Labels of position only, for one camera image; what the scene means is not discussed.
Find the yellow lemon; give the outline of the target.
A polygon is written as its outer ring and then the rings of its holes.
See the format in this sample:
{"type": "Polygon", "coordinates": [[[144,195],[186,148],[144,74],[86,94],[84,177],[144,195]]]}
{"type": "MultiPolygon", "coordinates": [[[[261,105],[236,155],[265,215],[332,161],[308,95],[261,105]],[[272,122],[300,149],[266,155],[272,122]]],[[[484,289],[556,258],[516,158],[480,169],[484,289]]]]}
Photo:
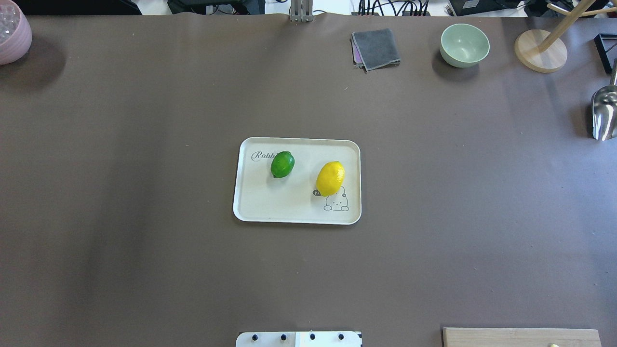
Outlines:
{"type": "Polygon", "coordinates": [[[322,196],[331,196],[339,191],[345,179],[345,168],[339,161],[326,163],[320,170],[316,189],[322,196]]]}

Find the green lime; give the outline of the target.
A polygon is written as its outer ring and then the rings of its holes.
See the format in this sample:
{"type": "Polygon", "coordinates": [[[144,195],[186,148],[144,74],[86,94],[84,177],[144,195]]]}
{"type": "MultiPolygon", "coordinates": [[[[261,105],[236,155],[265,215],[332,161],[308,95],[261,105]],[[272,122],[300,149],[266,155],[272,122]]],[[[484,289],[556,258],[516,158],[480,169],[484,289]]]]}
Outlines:
{"type": "Polygon", "coordinates": [[[285,178],[295,166],[295,157],[290,151],[281,151],[273,158],[270,171],[273,178],[285,178]]]}

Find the cream rabbit tray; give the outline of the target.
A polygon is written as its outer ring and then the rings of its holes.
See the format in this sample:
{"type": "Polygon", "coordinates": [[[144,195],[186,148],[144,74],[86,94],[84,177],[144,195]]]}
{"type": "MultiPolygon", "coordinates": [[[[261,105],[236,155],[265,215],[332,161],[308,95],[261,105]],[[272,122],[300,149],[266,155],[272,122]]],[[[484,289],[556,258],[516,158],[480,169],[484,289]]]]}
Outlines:
{"type": "Polygon", "coordinates": [[[239,150],[234,215],[245,222],[349,226],[362,214],[361,150],[350,140],[249,137],[239,150]],[[281,151],[295,157],[285,178],[274,178],[271,162],[281,151]],[[332,196],[317,191],[318,172],[339,161],[346,177],[332,196]]]}

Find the grey folded cloth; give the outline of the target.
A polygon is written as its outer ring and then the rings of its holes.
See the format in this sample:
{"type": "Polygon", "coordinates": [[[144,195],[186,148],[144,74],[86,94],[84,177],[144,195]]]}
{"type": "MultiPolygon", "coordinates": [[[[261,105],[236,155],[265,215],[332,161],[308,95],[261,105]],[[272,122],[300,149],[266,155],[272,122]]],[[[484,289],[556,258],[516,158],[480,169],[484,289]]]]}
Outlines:
{"type": "Polygon", "coordinates": [[[394,33],[389,28],[353,32],[350,42],[353,63],[366,72],[401,62],[394,33]]]}

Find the green bowl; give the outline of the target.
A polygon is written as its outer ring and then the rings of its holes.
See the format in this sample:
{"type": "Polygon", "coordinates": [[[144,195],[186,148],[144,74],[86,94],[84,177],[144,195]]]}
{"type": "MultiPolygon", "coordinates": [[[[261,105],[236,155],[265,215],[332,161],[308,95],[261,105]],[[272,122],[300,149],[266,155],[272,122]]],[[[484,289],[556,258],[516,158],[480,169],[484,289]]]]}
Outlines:
{"type": "Polygon", "coordinates": [[[441,33],[439,51],[450,66],[475,66],[487,57],[490,50],[487,35],[470,24],[453,24],[441,33]]]}

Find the wooden cutting board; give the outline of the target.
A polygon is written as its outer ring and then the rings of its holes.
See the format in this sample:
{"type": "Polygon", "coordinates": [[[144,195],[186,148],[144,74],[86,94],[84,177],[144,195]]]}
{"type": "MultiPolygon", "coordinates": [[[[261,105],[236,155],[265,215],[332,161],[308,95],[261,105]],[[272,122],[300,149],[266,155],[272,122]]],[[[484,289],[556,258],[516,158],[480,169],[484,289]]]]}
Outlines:
{"type": "Polygon", "coordinates": [[[601,347],[594,329],[444,327],[445,347],[601,347]]]}

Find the wooden mug tree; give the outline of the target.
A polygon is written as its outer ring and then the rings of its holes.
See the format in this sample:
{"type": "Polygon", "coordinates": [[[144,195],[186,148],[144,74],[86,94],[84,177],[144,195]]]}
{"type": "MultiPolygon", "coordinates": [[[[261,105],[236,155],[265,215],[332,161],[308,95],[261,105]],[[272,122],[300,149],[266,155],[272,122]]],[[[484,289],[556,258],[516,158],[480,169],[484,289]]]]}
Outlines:
{"type": "Polygon", "coordinates": [[[614,13],[617,11],[615,0],[611,8],[589,11],[588,8],[594,3],[593,0],[582,0],[571,10],[565,10],[554,4],[547,7],[564,15],[562,21],[553,32],[544,29],[530,29],[520,34],[515,40],[515,53],[519,61],[533,71],[540,73],[552,73],[560,70],[567,60],[568,51],[561,35],[580,17],[600,13],[614,13]]]}

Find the metal scoop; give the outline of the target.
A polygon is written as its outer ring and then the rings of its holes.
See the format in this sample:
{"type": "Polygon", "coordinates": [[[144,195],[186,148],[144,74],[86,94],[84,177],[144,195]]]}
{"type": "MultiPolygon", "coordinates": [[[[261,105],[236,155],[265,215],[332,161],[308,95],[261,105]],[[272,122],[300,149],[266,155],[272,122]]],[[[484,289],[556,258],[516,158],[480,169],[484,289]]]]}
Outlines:
{"type": "Polygon", "coordinates": [[[615,138],[617,123],[617,60],[614,60],[610,83],[592,96],[592,134],[595,140],[615,138]]]}

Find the black glass rack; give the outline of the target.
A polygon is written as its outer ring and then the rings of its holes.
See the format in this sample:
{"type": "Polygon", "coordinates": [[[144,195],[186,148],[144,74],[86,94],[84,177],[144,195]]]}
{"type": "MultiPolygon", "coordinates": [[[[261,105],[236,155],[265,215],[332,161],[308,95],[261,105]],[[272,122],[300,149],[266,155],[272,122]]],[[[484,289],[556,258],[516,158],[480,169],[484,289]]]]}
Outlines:
{"type": "Polygon", "coordinates": [[[613,69],[613,63],[609,58],[609,52],[617,45],[617,34],[600,33],[593,38],[593,42],[599,54],[600,63],[605,73],[610,74],[613,69]]]}

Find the pink bowl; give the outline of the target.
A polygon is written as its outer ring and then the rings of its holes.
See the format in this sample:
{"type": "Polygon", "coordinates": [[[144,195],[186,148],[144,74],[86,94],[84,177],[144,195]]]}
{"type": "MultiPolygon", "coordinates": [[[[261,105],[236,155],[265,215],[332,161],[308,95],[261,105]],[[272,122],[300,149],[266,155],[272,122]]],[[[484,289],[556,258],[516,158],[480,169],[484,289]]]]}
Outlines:
{"type": "Polygon", "coordinates": [[[32,31],[24,12],[12,0],[0,2],[0,65],[18,61],[29,51],[32,31]]]}

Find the aluminium frame post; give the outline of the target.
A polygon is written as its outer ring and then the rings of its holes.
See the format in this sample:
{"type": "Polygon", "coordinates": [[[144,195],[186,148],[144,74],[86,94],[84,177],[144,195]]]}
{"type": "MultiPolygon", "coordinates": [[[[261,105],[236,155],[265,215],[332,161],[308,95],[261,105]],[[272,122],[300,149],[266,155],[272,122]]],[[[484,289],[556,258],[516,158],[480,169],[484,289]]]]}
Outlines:
{"type": "Polygon", "coordinates": [[[313,22],[313,0],[290,1],[291,22],[313,22]]]}

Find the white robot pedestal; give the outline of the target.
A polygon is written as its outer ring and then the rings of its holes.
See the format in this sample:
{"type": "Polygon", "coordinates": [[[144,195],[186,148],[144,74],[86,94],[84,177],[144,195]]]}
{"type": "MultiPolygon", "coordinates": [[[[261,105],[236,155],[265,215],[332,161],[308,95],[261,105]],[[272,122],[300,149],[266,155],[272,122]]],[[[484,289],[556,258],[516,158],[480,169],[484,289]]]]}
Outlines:
{"type": "Polygon", "coordinates": [[[362,347],[362,333],[352,330],[244,332],[236,347],[362,347]]]}

